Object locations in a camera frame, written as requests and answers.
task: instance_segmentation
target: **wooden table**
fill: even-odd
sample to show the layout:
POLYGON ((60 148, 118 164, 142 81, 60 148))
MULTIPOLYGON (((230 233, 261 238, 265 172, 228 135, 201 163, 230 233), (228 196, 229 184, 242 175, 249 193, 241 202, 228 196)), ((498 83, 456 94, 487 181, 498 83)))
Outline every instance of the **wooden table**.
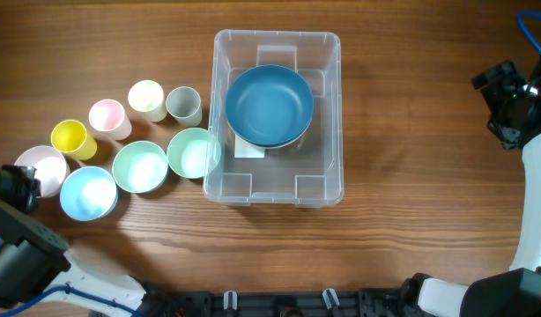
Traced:
MULTIPOLYGON (((467 284, 508 270, 522 220, 521 153, 486 130, 489 112, 470 79, 506 59, 530 72, 537 54, 515 13, 541 11, 541 2, 10 2, 0 1, 1 163, 49 144, 63 119, 87 123, 105 98, 126 106, 132 140, 166 147, 182 127, 146 122, 128 107, 128 90, 146 78, 165 91, 189 85, 207 112, 221 29, 341 39, 340 204, 230 208, 172 174, 150 194, 122 193, 113 214, 91 223, 69 219, 57 198, 41 200, 36 217, 80 259, 175 291, 397 287, 418 271, 467 284)), ((541 25, 528 25, 541 40, 541 25)), ((109 168, 127 142, 95 136, 99 154, 84 165, 109 168)), ((85 314, 42 304, 25 315, 85 314)))

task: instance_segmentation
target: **pink cup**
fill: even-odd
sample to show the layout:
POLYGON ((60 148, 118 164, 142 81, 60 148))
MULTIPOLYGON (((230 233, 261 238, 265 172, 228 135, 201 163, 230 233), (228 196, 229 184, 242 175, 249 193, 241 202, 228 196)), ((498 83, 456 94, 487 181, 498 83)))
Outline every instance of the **pink cup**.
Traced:
POLYGON ((130 119, 121 103, 101 100, 94 104, 88 114, 91 126, 114 140, 123 140, 131 133, 130 119))

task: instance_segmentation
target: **plastic bin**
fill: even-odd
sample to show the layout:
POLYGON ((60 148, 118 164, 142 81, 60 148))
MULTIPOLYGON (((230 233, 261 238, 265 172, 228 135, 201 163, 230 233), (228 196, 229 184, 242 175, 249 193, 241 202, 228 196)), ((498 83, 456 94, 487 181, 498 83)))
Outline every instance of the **plastic bin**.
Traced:
POLYGON ((341 201, 343 124, 341 43, 334 33, 224 30, 214 41, 208 130, 221 159, 207 160, 205 196, 219 203, 293 203, 322 207, 341 201), (285 147, 265 150, 264 158, 236 158, 235 134, 224 110, 227 90, 244 71, 265 64, 291 68, 310 84, 314 117, 304 135, 285 147))

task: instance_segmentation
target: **cable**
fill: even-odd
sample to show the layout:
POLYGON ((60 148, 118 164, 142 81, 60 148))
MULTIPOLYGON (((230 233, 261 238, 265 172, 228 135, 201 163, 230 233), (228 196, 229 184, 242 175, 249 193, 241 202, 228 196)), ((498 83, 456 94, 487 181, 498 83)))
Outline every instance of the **cable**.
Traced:
POLYGON ((12 317, 12 316, 17 315, 19 313, 22 313, 25 310, 27 310, 29 308, 32 308, 33 306, 35 306, 36 304, 41 302, 47 296, 49 296, 49 295, 51 295, 51 294, 53 294, 55 292, 58 292, 58 291, 64 291, 67 294, 72 293, 72 294, 80 296, 80 297, 82 297, 84 299, 90 299, 90 300, 93 300, 93 301, 96 301, 96 302, 99 302, 99 303, 102 303, 102 304, 105 304, 105 305, 108 305, 108 306, 112 306, 114 308, 120 308, 123 311, 131 313, 134 316, 144 317, 141 313, 138 313, 135 310, 133 310, 133 309, 127 307, 127 306, 117 304, 113 300, 103 299, 103 298, 100 298, 100 297, 97 297, 97 296, 94 296, 94 295, 91 295, 91 294, 87 294, 87 293, 85 293, 83 291, 75 290, 74 288, 70 287, 69 285, 52 287, 52 288, 48 289, 47 291, 44 291, 41 295, 35 297, 34 299, 28 301, 27 303, 25 303, 24 305, 22 305, 20 307, 11 309, 8 312, 0 313, 0 317, 12 317))
POLYGON ((529 30, 527 30, 527 28, 525 27, 525 24, 523 23, 524 17, 534 18, 536 20, 541 21, 541 13, 536 12, 536 11, 527 11, 527 10, 522 10, 522 11, 517 12, 517 24, 521 28, 521 31, 523 32, 523 34, 525 34, 527 39, 537 49, 538 53, 541 54, 541 46, 538 44, 537 40, 535 40, 533 35, 531 35, 529 30))

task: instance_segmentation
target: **yellow cup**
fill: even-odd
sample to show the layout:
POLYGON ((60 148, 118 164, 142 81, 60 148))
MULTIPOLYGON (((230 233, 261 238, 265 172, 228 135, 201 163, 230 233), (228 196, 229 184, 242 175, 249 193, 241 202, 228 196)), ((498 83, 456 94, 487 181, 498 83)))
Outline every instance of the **yellow cup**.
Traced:
POLYGON ((57 124, 51 132, 51 144, 63 154, 75 159, 89 159, 96 153, 96 141, 76 120, 65 120, 57 124))

